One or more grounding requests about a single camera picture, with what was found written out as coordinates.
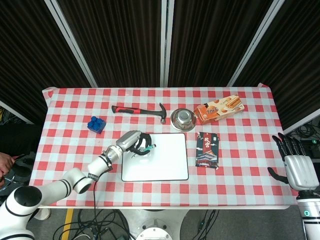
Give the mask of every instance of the orange snack box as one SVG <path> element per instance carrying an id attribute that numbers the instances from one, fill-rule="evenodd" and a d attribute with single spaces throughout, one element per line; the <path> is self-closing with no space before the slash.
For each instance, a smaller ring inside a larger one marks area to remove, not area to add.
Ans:
<path id="1" fill-rule="evenodd" d="M 237 95 L 231 95 L 198 105 L 193 111 L 200 120 L 200 123 L 207 124 L 212 121 L 218 121 L 240 113 L 245 109 L 241 99 Z"/>

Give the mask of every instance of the hammer head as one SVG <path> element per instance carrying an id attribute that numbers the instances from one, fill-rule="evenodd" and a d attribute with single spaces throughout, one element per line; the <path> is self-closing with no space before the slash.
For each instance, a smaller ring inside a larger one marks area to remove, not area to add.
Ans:
<path id="1" fill-rule="evenodd" d="M 167 117 L 167 111 L 166 111 L 165 107 L 161 103 L 160 103 L 160 107 L 162 109 L 160 123 L 165 124 L 166 123 L 166 117 Z"/>

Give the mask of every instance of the hammer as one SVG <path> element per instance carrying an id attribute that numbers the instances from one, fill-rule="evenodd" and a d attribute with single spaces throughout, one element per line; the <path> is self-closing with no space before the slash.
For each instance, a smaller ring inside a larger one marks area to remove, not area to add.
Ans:
<path id="1" fill-rule="evenodd" d="M 135 107 L 124 107 L 124 106 L 111 106 L 112 112 L 115 113 L 128 113 L 128 114 L 151 114 L 161 117 L 160 123 L 166 123 L 167 111 L 165 107 L 160 103 L 161 111 L 150 111 L 143 110 Z"/>

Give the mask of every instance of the table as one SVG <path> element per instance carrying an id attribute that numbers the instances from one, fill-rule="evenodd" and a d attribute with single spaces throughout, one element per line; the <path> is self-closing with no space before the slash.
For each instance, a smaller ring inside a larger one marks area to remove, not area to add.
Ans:
<path id="1" fill-rule="evenodd" d="M 295 205 L 297 193 L 269 176 L 285 169 L 271 136 L 283 132 L 269 87 L 179 88 L 55 88 L 43 91 L 48 111 L 38 146 L 30 185 L 60 179 L 71 168 L 87 172 L 87 164 L 130 130 L 176 133 L 170 115 L 177 108 L 239 95 L 245 110 L 233 117 L 197 125 L 185 133 L 189 179 L 185 181 L 123 182 L 121 162 L 104 174 L 96 187 L 97 206 L 104 208 L 263 208 Z M 167 110 L 166 124 L 159 116 L 112 113 L 111 106 Z M 91 116 L 106 121 L 101 134 L 87 129 Z M 195 167 L 198 132 L 217 133 L 219 169 Z M 74 191 L 50 207 L 92 207 L 93 186 Z"/>

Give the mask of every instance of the person's hand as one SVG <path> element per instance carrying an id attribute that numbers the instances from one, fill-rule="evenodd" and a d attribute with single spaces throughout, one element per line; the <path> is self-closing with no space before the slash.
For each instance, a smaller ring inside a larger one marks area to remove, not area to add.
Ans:
<path id="1" fill-rule="evenodd" d="M 11 156 L 0 152 L 0 171 L 3 175 L 6 175 L 14 164 L 15 160 Z"/>
<path id="2" fill-rule="evenodd" d="M 5 185 L 5 178 L 3 175 L 3 172 L 0 171 L 0 189 L 3 187 L 3 185 Z"/>

